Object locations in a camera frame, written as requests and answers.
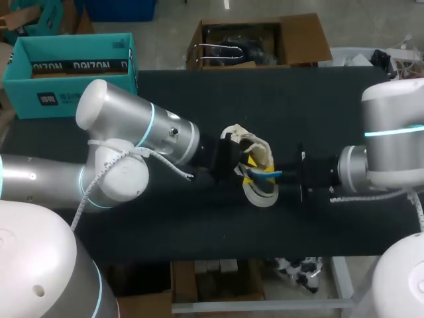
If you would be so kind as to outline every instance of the open cardboard box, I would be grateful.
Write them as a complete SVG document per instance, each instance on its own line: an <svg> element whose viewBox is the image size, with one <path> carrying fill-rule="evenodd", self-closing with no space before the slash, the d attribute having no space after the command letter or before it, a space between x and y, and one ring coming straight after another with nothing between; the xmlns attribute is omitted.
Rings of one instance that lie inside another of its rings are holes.
<svg viewBox="0 0 424 318"><path fill-rule="evenodd" d="M257 260L238 260L238 271L196 274L194 262L173 262L174 301L192 303L198 301L253 301L264 297L264 288ZM216 296L202 293L200 284L205 278L211 278L216 284L218 294L221 291L232 295Z"/></svg>
<svg viewBox="0 0 424 318"><path fill-rule="evenodd" d="M242 295L237 297L205 299L205 301L249 301L263 298L264 289L256 260L239 262L240 272L215 273L223 280L242 280ZM199 301L194 262L138 266L101 266L103 276L117 296L121 318L170 318L172 303Z"/></svg>
<svg viewBox="0 0 424 318"><path fill-rule="evenodd" d="M62 17L58 34L95 33L85 6L83 7L81 16L79 16L74 0L64 0L62 5L64 7L64 16Z"/></svg>
<svg viewBox="0 0 424 318"><path fill-rule="evenodd" d="M156 268L136 264L106 266L102 272L117 296L121 318L172 317L171 263Z"/></svg>
<svg viewBox="0 0 424 318"><path fill-rule="evenodd" d="M316 66L319 61L332 60L331 51L323 28L315 13L262 19L259 21L200 21L187 50L186 68L188 70L206 70L218 68L210 66L201 57L208 56L204 48L193 49L196 44L217 44L224 36L223 31L214 33L214 27L233 25L239 28L239 34L257 39L260 37L263 49L274 53L276 66L256 66L272 68L281 66Z"/></svg>

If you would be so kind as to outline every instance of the cloth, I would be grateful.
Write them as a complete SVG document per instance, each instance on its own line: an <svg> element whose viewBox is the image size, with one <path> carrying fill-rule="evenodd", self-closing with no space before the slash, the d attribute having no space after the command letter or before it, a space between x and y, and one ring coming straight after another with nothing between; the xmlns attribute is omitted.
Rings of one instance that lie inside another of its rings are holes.
<svg viewBox="0 0 424 318"><path fill-rule="evenodd" d="M249 162L264 172L274 171L274 159L272 157L270 145L263 139L248 132L239 124L227 127L221 133L221 138L225 138L227 134L231 134L231 140L240 144L244 140L251 142L251 145L244 150L249 154ZM246 170L248 166L238 164L234 169L235 173L239 176L244 176L243 191L251 204L257 207L270 207L278 199L278 185L275 184L274 179L265 181L266 184L258 185L253 180L247 177Z"/></svg>

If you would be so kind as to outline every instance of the wire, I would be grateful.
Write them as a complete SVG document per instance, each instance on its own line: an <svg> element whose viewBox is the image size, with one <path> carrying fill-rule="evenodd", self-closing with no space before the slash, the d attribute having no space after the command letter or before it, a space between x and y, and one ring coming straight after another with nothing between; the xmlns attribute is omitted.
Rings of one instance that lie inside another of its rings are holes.
<svg viewBox="0 0 424 318"><path fill-rule="evenodd" d="M257 172L252 169L247 169L247 176L252 178L258 178L258 179L270 179L270 178L278 178L281 177L283 172L282 171L273 171L273 172Z"/></svg>
<svg viewBox="0 0 424 318"><path fill-rule="evenodd" d="M89 140L88 144L96 144L96 145L100 145L100 146L106 146L109 148L112 148L114 150L116 150L115 147L113 147L112 145L108 144L107 142L101 142L98 140ZM162 155L158 154L157 152L149 149L149 148L145 148L145 147L137 147L134 148L132 150L126 150L123 151L122 153L120 153L118 156L116 156L114 159L112 159L110 162L108 162L104 169L97 174L93 181L91 181L91 183L88 185L87 189L84 191L84 195L81 198L81 201L78 205L76 214L74 216L74 220L72 221L71 224L71 230L75 231L76 227L78 226L78 222L80 221L81 215L83 213L85 204L87 204L87 201L89 199L90 193L93 191L94 187L99 183L99 180L115 165L117 164L119 161L121 161L123 158L127 157L130 154L136 154L136 155L140 155L142 156L143 152L148 152L150 155L152 155L153 157L155 157L156 159L158 159L159 161L161 161L163 164L165 164L167 167L169 167L172 171L174 171L175 173L177 173L179 176L192 181L194 179L194 175L192 174L187 174L183 171L181 171L180 169L178 169L175 165L173 165L169 160L167 160L165 157L163 157Z"/></svg>
<svg viewBox="0 0 424 318"><path fill-rule="evenodd" d="M371 195L371 196L362 196L362 197L332 197L330 199L331 203L344 203L344 202L353 202L353 201L380 201L387 200L393 197L398 197L407 193L406 190L399 190L391 193L381 194L381 195Z"/></svg>
<svg viewBox="0 0 424 318"><path fill-rule="evenodd" d="M421 232L424 232L424 212L421 202L419 200L419 196L417 192L413 189L403 189L392 193L382 194L382 195L374 195L370 197L334 197L330 199L331 203L342 203L342 202L352 202L352 201L379 201L379 200L387 200L393 197L398 197L403 194L407 194L408 200L414 205L415 210L418 216L419 228Z"/></svg>
<svg viewBox="0 0 424 318"><path fill-rule="evenodd" d="M419 200L419 196L417 192L412 189L409 190L407 194L408 194L408 200L410 200L410 202L415 206L415 210L417 211L419 228L421 229L421 232L424 232L424 213L423 213L423 207Z"/></svg>
<svg viewBox="0 0 424 318"><path fill-rule="evenodd" d="M151 154L153 157L155 157L156 159L158 159L159 161L161 161L163 164L165 164L167 167L169 167L172 171L174 171L176 174L178 174L179 176L192 181L194 180L194 175L192 174L187 174L184 171L178 169L173 163L171 163L168 159L166 159L165 157L163 157L161 154L155 152L152 149L149 148L145 148L145 147L138 147L138 148L134 148L132 150L130 150L131 153L133 154L138 154L142 156L143 152L148 152L149 154Z"/></svg>
<svg viewBox="0 0 424 318"><path fill-rule="evenodd" d="M71 230L73 232L75 231L75 229L78 226L78 222L80 221L81 214L84 210L85 204L88 201L88 197L90 196L91 191L93 191L94 187L97 185L99 180L106 174L106 172L108 172L115 164L117 164L119 161L121 161L123 158L125 158L129 154L130 154L129 151L124 151L124 152L120 153L118 156L116 156L114 159L112 159L109 163L106 164L104 169L99 174L97 174L94 177L93 181L91 181L91 183L88 185L88 187L85 190L84 195L81 198L81 201L78 205L77 211L75 213L74 220L72 220Z"/></svg>

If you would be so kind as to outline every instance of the cardboard box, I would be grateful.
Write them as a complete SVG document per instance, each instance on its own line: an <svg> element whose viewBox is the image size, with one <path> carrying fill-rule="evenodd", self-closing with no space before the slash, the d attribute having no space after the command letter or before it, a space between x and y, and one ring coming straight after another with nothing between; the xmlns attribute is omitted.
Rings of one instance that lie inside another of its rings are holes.
<svg viewBox="0 0 424 318"><path fill-rule="evenodd" d="M93 80L136 95L137 75L130 33L30 36L18 39L3 86L20 119L73 117Z"/></svg>
<svg viewBox="0 0 424 318"><path fill-rule="evenodd" d="M171 318L173 270L170 263L108 266L103 271L117 296L121 318Z"/></svg>
<svg viewBox="0 0 424 318"><path fill-rule="evenodd" d="M60 23L58 34L94 34L93 24L87 13L87 9L83 7L81 16L74 0L64 0L64 16Z"/></svg>
<svg viewBox="0 0 424 318"><path fill-rule="evenodd" d="M14 45L20 36L47 36L58 33L64 15L64 8L60 0L14 0L11 12L37 4L42 7L37 23L19 27L14 31L3 31L9 44Z"/></svg>
<svg viewBox="0 0 424 318"><path fill-rule="evenodd" d="M237 272L196 274L194 262L174 262L174 301L249 301L264 297L256 260L238 260ZM200 285L208 281L217 293L203 293Z"/></svg>
<svg viewBox="0 0 424 318"><path fill-rule="evenodd" d="M224 36L223 31L213 34L215 26L229 25L238 28L239 34L250 38L260 37L263 49L274 52L278 66L316 66L319 61L331 60L331 52L318 16L315 13L262 19L259 21L200 21L187 50L186 68L203 70L213 68L201 60L208 56L209 49L198 48L196 44L216 44Z"/></svg>

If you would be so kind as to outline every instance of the glowing blue ring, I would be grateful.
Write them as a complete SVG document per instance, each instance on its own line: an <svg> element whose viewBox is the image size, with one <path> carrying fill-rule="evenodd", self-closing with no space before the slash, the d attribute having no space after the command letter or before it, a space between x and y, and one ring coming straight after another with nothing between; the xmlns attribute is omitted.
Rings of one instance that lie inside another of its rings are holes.
<svg viewBox="0 0 424 318"><path fill-rule="evenodd" d="M418 131L424 131L424 126L414 126L409 128L394 129L392 131L366 132L365 137L390 136L392 134L416 133Z"/></svg>
<svg viewBox="0 0 424 318"><path fill-rule="evenodd" d="M97 270L97 274L99 275L99 297L97 298L97 304L95 306L95 309L91 318L95 318L95 316L97 315L97 312L99 311L99 308L100 308L101 296L103 295L103 281L101 280L101 274L100 274L99 268L97 267L94 261L93 261L93 264L95 266L95 269Z"/></svg>
<svg viewBox="0 0 424 318"><path fill-rule="evenodd" d="M136 145L136 147L141 146L141 144L146 140L148 134L150 134L150 131L152 130L152 126L153 126L153 120L154 120L154 105L152 102L150 102L151 106L152 106L152 116L150 116L150 122L148 124L148 127L146 129L146 132L144 133L143 138L141 138L140 142Z"/></svg>
<svg viewBox="0 0 424 318"><path fill-rule="evenodd" d="M1 199L2 193L3 193L3 159L0 156L0 199Z"/></svg>
<svg viewBox="0 0 424 318"><path fill-rule="evenodd" d="M82 195L84 195L85 191L84 188L82 187L82 174L84 173L84 168L82 168L81 173L79 174L79 188L81 189ZM95 207L98 207L100 209L112 209L112 207L102 207L101 205L98 205L94 202L92 202L92 200L90 200L89 198L87 198L87 201L89 201L92 205L94 205Z"/></svg>

